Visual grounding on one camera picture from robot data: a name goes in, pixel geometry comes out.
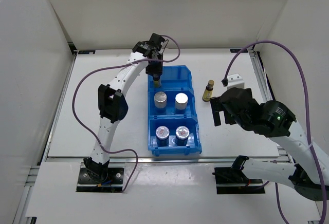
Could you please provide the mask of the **yellow label bottle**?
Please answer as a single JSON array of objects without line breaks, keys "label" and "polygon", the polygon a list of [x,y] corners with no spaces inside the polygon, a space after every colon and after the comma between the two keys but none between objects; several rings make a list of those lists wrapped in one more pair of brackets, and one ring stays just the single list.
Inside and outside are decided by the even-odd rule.
[{"label": "yellow label bottle", "polygon": [[214,87],[214,81],[209,80],[202,96],[203,101],[205,102],[210,101],[210,98],[212,97],[213,87]]},{"label": "yellow label bottle", "polygon": [[161,79],[160,78],[154,78],[153,79],[154,88],[161,88]]}]

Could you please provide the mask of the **white bead jar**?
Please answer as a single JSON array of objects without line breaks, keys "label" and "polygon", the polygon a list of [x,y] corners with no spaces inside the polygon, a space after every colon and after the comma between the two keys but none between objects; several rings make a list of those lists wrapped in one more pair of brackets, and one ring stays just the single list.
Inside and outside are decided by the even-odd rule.
[{"label": "white bead jar", "polygon": [[163,91],[159,91],[154,95],[154,105],[155,110],[162,114],[166,112],[166,106],[167,106],[167,95]]},{"label": "white bead jar", "polygon": [[188,104],[188,96],[180,92],[175,96],[175,113],[183,114],[186,111]]}]

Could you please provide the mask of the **sauce jar white lid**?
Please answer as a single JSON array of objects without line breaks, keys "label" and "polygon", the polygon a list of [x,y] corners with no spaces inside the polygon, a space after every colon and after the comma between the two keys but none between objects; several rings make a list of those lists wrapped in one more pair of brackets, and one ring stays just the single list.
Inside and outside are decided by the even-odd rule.
[{"label": "sauce jar white lid", "polygon": [[190,136],[190,131],[186,126],[179,126],[175,131],[176,145],[185,146]]},{"label": "sauce jar white lid", "polygon": [[163,147],[169,145],[170,130],[166,126],[157,127],[155,135],[158,146]]}]

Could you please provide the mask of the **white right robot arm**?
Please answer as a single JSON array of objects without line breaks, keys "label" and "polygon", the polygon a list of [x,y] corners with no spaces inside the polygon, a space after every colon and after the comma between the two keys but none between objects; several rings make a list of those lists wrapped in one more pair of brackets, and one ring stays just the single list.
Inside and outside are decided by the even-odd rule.
[{"label": "white right robot arm", "polygon": [[226,124],[237,124],[245,131],[270,139],[295,160],[295,164],[278,165],[237,156],[230,168],[235,182],[264,179],[288,186],[309,200],[322,201],[318,170],[328,190],[328,154],[317,144],[308,143],[306,132],[287,106],[274,100],[259,104],[250,88],[236,87],[211,98],[210,104],[215,126],[221,125],[223,112]]}]

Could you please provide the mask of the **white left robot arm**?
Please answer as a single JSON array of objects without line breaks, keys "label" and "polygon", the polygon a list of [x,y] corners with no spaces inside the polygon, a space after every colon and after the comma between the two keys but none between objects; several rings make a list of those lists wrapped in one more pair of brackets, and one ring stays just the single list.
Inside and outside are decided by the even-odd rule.
[{"label": "white left robot arm", "polygon": [[128,112],[125,96],[132,83],[145,70],[155,81],[155,87],[161,86],[163,54],[160,51],[164,43],[164,37],[155,33],[149,40],[138,42],[132,49],[127,66],[123,67],[107,85],[101,84],[98,87],[100,127],[93,151],[84,159],[87,172],[96,183],[107,181],[108,154],[115,130]]}]

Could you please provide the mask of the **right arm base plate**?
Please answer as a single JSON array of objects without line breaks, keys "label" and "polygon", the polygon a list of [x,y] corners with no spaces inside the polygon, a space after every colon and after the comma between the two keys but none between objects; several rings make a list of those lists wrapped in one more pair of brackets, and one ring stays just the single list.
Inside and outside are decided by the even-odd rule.
[{"label": "right arm base plate", "polygon": [[218,195],[265,194],[265,182],[262,179],[248,179],[230,167],[215,167],[212,175]]}]

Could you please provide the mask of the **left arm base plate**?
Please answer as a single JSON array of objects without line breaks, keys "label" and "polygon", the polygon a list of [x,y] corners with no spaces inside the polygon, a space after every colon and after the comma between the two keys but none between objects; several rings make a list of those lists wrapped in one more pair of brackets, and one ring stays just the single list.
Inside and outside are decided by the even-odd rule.
[{"label": "left arm base plate", "polygon": [[124,183],[124,167],[110,166],[101,179],[94,179],[84,165],[80,166],[76,192],[121,193]]}]

